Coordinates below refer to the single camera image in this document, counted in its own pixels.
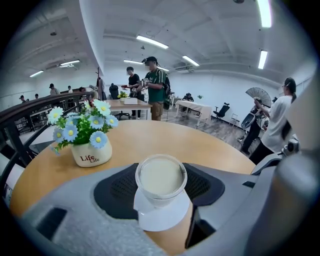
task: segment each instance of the desk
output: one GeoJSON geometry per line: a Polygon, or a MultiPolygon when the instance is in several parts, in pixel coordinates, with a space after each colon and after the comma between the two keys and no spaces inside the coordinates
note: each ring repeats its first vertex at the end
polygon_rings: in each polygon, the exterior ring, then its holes
{"type": "Polygon", "coordinates": [[[178,113],[179,113],[179,105],[186,107],[187,114],[188,114],[188,109],[192,109],[200,112],[200,116],[196,126],[199,126],[200,120],[205,120],[205,123],[207,123],[207,121],[211,118],[211,112],[212,112],[211,106],[203,105],[203,104],[188,101],[188,100],[178,100],[175,103],[176,117],[178,116],[178,113]]]}
{"type": "MultiPolygon", "coordinates": [[[[239,174],[250,174],[255,167],[240,151],[222,140],[175,123],[124,120],[107,135],[112,145],[112,157],[108,162],[92,168],[77,166],[69,146],[61,150],[61,156],[56,156],[48,147],[43,150],[25,168],[14,187],[10,202],[12,213],[21,217],[30,206],[64,182],[138,163],[153,154],[169,154],[182,163],[239,174]]],[[[160,232],[145,233],[170,255],[180,254],[185,250],[191,216],[190,203],[186,216],[176,226],[160,232]]]]}
{"type": "Polygon", "coordinates": [[[110,104],[111,111],[132,111],[132,110],[143,110],[146,111],[146,119],[151,120],[151,107],[152,105],[138,99],[137,105],[125,105],[123,102],[120,102],[119,99],[108,99],[105,100],[110,104]]]}

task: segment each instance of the bouquet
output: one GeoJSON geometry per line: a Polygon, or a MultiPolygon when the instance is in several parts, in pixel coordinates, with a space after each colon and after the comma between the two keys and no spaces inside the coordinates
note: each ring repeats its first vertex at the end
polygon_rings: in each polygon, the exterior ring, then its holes
{"type": "Polygon", "coordinates": [[[120,91],[120,94],[118,95],[118,99],[120,98],[127,98],[128,94],[126,94],[124,91],[120,91]]]}
{"type": "Polygon", "coordinates": [[[57,142],[52,150],[59,155],[59,150],[69,144],[90,143],[94,148],[102,148],[108,141],[107,133],[118,126],[118,119],[110,114],[110,104],[98,99],[85,101],[80,113],[70,112],[63,116],[61,107],[54,107],[48,114],[48,124],[56,125],[53,140],[57,142]]]}

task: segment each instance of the white wall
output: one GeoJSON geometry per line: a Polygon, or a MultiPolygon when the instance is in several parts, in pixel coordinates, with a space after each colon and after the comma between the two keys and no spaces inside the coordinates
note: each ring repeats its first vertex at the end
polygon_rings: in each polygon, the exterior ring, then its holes
{"type": "Polygon", "coordinates": [[[240,123],[254,106],[254,100],[246,94],[251,87],[264,89],[273,99],[278,96],[278,89],[266,82],[258,82],[241,75],[218,74],[218,73],[172,73],[169,75],[171,90],[176,97],[182,98],[186,93],[191,93],[195,102],[215,106],[218,111],[224,102],[229,103],[230,109],[226,112],[223,120],[229,122],[232,114],[238,115],[240,123]]]}

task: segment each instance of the folding fan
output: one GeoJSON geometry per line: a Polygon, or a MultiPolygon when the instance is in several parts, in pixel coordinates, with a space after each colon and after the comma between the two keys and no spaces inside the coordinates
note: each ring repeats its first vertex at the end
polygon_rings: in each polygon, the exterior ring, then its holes
{"type": "Polygon", "coordinates": [[[260,104],[265,105],[266,107],[271,107],[271,99],[269,94],[261,88],[252,87],[245,92],[253,99],[257,100],[260,104]]]}

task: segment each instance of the white desk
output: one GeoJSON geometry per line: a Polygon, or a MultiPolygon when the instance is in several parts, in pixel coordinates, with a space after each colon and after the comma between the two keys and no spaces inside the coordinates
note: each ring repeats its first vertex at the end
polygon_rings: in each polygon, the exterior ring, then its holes
{"type": "Polygon", "coordinates": [[[178,113],[179,113],[179,105],[186,107],[187,114],[188,114],[188,109],[192,109],[192,110],[200,112],[200,116],[199,116],[199,119],[198,119],[196,126],[200,125],[200,120],[205,120],[205,123],[207,124],[208,120],[210,119],[211,112],[212,112],[211,106],[203,105],[201,103],[196,103],[196,102],[187,101],[187,100],[178,100],[175,103],[176,117],[178,116],[178,113]]]}

